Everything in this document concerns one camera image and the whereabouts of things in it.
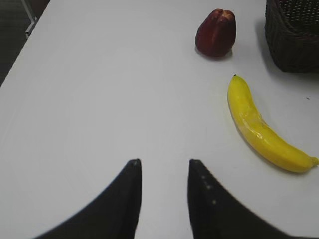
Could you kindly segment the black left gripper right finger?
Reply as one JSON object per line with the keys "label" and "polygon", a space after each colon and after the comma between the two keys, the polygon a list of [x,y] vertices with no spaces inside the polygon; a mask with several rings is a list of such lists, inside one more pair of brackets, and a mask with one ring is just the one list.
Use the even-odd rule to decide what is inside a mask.
{"label": "black left gripper right finger", "polygon": [[196,239],[289,239],[238,202],[200,160],[189,162],[188,211]]}

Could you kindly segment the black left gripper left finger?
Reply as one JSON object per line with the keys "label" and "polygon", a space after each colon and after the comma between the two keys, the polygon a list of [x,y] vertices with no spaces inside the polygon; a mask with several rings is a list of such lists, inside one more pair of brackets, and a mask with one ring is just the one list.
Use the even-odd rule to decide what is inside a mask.
{"label": "black left gripper left finger", "polygon": [[142,201],[142,165],[129,160],[90,204],[40,239],[133,239]]}

